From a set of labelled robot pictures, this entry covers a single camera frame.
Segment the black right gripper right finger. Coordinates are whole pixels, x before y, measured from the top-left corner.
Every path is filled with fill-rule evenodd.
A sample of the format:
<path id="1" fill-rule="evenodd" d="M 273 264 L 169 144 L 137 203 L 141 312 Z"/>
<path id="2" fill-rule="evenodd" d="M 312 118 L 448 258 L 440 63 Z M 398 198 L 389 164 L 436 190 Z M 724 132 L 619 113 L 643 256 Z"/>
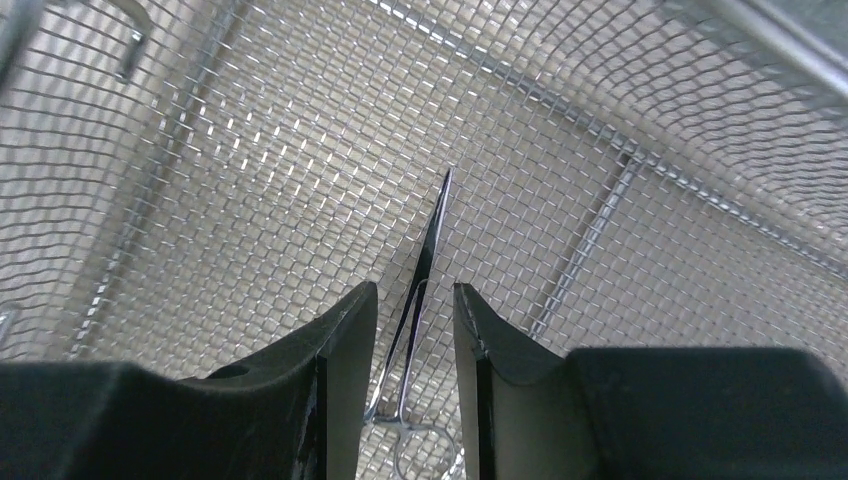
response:
<path id="1" fill-rule="evenodd" d="M 847 391 L 808 351 L 587 347 L 558 356 L 453 288 L 471 479 L 843 479 Z"/>

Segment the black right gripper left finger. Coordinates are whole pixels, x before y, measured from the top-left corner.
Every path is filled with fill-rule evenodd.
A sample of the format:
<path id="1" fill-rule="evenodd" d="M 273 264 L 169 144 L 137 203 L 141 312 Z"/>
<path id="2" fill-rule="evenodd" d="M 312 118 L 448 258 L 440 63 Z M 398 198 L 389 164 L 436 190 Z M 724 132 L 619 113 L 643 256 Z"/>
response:
<path id="1" fill-rule="evenodd" d="M 352 479 L 377 321 L 372 282 L 204 378 L 125 361 L 5 362 L 5 479 Z"/>

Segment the silver surgical scissors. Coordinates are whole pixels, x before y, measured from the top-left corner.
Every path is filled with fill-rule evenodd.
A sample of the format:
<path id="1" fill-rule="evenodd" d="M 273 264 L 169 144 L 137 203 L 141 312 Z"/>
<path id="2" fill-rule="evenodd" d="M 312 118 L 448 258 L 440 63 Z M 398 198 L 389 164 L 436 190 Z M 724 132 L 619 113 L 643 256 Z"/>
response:
<path id="1" fill-rule="evenodd" d="M 418 340 L 418 333 L 424 311 L 424 300 L 426 298 L 427 288 L 431 279 L 431 271 L 436 257 L 441 231 L 444 225 L 452 179 L 453 171 L 451 169 L 447 169 L 441 182 L 437 199 L 434 204 L 434 209 L 429 216 L 426 231 L 423 234 L 421 248 L 416 260 L 411 282 L 407 289 L 407 296 L 403 304 L 398 324 L 394 329 L 388 352 L 381 362 L 375 390 L 372 392 L 370 399 L 367 401 L 365 412 L 363 414 L 363 425 L 365 427 L 369 427 L 371 429 L 381 428 L 387 431 L 393 431 L 396 434 L 396 441 L 392 446 L 391 462 L 392 473 L 397 479 L 404 479 L 406 477 L 406 472 L 401 466 L 402 452 L 408 445 L 409 441 L 418 433 L 422 435 L 432 434 L 447 443 L 446 456 L 444 458 L 446 467 L 438 472 L 438 477 L 440 479 L 442 479 L 446 474 L 451 473 L 452 465 L 457 459 L 459 453 L 454 436 L 451 435 L 445 428 L 433 423 L 411 422 L 404 417 L 404 408 L 407 405 L 408 394 L 410 386 L 412 385 L 410 376 L 412 373 L 415 346 Z M 384 387 L 389 374 L 394 367 L 402 334 L 406 327 L 410 328 L 410 332 L 405 344 L 401 379 L 398 387 L 396 388 L 398 401 L 391 413 L 381 413 L 379 411 L 379 403 L 382 398 L 382 394 L 384 393 Z"/>

